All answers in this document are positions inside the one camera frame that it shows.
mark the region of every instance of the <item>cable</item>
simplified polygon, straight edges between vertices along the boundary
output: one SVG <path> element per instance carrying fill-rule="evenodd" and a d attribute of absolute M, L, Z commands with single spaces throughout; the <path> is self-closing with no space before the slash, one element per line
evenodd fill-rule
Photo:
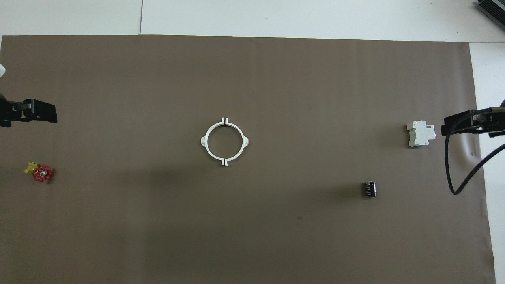
<path fill-rule="evenodd" d="M 449 129 L 447 132 L 447 135 L 445 136 L 445 146 L 444 146 L 444 152 L 445 152 L 445 174 L 447 175 L 447 183 L 449 184 L 449 189 L 450 192 L 454 195 L 458 195 L 463 188 L 467 185 L 467 183 L 470 181 L 470 179 L 473 177 L 473 175 L 487 162 L 489 161 L 492 157 L 494 157 L 496 154 L 501 152 L 503 149 L 505 149 L 505 144 L 501 145 L 500 147 L 496 148 L 493 152 L 491 152 L 489 155 L 487 155 L 482 161 L 480 161 L 467 175 L 467 177 L 463 180 L 461 185 L 458 187 L 456 191 L 454 191 L 454 187 L 452 186 L 452 181 L 450 178 L 450 171 L 449 171 L 449 137 L 450 135 L 454 132 L 456 127 L 458 127 L 465 119 L 468 119 L 474 115 L 478 114 L 488 114 L 492 111 L 491 108 L 488 109 L 482 109 L 478 111 L 471 112 L 469 114 L 466 114 L 459 118 Z"/>

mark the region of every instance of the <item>white surface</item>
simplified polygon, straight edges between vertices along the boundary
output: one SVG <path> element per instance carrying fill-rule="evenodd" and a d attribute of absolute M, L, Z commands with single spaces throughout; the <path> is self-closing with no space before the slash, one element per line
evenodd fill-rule
<path fill-rule="evenodd" d="M 505 100 L 505 43 L 471 43 L 470 54 L 475 81 L 477 108 L 497 107 Z M 480 135 L 482 156 L 505 143 L 505 136 Z M 505 283 L 505 153 L 484 165 L 486 199 L 493 245 L 496 283 Z"/>
<path fill-rule="evenodd" d="M 138 34 L 142 0 L 0 1 L 0 35 Z"/>
<path fill-rule="evenodd" d="M 144 0 L 141 26 L 143 34 L 504 42 L 505 32 L 475 2 Z M 140 15 L 141 0 L 0 0 L 0 42 L 2 34 L 136 34 Z M 505 99 L 505 44 L 470 49 L 477 106 L 497 106 Z M 481 135 L 482 155 L 504 139 Z M 497 283 L 505 283 L 504 155 L 484 166 Z"/>
<path fill-rule="evenodd" d="M 218 156 L 212 154 L 211 150 L 209 149 L 209 135 L 211 134 L 212 130 L 218 128 L 219 126 L 231 126 L 231 127 L 235 128 L 235 129 L 237 129 L 237 131 L 240 133 L 240 136 L 242 136 L 242 146 L 240 147 L 240 150 L 237 152 L 237 154 L 235 154 L 231 158 L 219 158 Z M 242 132 L 242 130 L 240 130 L 240 128 L 238 128 L 238 126 L 236 126 L 235 124 L 233 124 L 231 122 L 228 122 L 228 118 L 227 117 L 223 117 L 222 120 L 221 120 L 221 122 L 218 122 L 218 123 L 212 125 L 209 128 L 209 130 L 207 130 L 207 133 L 205 133 L 205 136 L 200 139 L 200 143 L 201 143 L 202 146 L 205 147 L 205 149 L 207 149 L 207 153 L 209 153 L 209 155 L 211 155 L 212 158 L 220 160 L 221 161 L 221 165 L 227 167 L 228 166 L 228 162 L 229 161 L 233 161 L 238 156 L 240 156 L 240 154 L 242 154 L 242 151 L 244 151 L 244 148 L 247 147 L 247 145 L 249 145 L 249 138 L 247 138 L 247 137 L 244 136 L 244 133 Z"/>
<path fill-rule="evenodd" d="M 426 121 L 418 120 L 407 123 L 407 130 L 409 131 L 409 146 L 419 147 L 429 145 L 428 140 L 434 140 L 435 127 L 433 125 L 426 125 Z"/>
<path fill-rule="evenodd" d="M 476 0 L 144 0 L 142 34 L 505 41 Z"/>

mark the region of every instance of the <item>white plastic ring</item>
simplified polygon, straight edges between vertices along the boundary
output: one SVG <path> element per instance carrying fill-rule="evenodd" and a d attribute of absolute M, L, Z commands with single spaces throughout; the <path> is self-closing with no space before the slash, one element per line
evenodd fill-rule
<path fill-rule="evenodd" d="M 231 127 L 235 128 L 235 129 L 237 129 L 237 131 L 242 136 L 242 147 L 240 147 L 240 150 L 238 151 L 238 153 L 235 154 L 235 156 L 233 156 L 231 158 L 220 158 L 220 157 L 212 154 L 211 150 L 209 149 L 209 143 L 208 143 L 208 141 L 209 141 L 209 135 L 211 134 L 212 130 L 214 130 L 215 128 L 217 128 L 219 126 L 231 126 Z M 216 160 L 220 160 L 221 161 L 221 165 L 227 167 L 228 166 L 228 162 L 232 161 L 232 160 L 235 160 L 238 156 L 240 156 L 240 154 L 242 154 L 242 151 L 244 151 L 244 148 L 247 147 L 247 145 L 249 145 L 249 138 L 247 138 L 247 137 L 244 136 L 244 133 L 242 132 L 242 130 L 240 130 L 240 128 L 238 128 L 238 126 L 236 126 L 233 123 L 228 122 L 228 118 L 227 117 L 223 117 L 222 120 L 221 120 L 221 122 L 218 122 L 218 123 L 212 125 L 209 128 L 209 130 L 207 130 L 207 133 L 205 133 L 205 136 L 201 138 L 200 143 L 201 143 L 202 146 L 205 147 L 205 149 L 207 149 L 207 152 L 209 153 L 209 155 L 211 155 L 212 158 L 214 158 Z"/>

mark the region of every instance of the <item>brown backdrop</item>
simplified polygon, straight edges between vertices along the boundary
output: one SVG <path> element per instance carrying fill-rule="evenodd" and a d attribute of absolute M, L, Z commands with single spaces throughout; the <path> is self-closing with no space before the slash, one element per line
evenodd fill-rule
<path fill-rule="evenodd" d="M 467 43 L 5 36 L 0 62 L 59 116 L 0 129 L 2 283 L 494 282 L 483 174 L 453 196 L 443 165 Z M 229 167 L 199 143 L 223 116 Z M 438 139 L 409 148 L 414 120 Z M 477 145 L 453 137 L 456 183 Z"/>

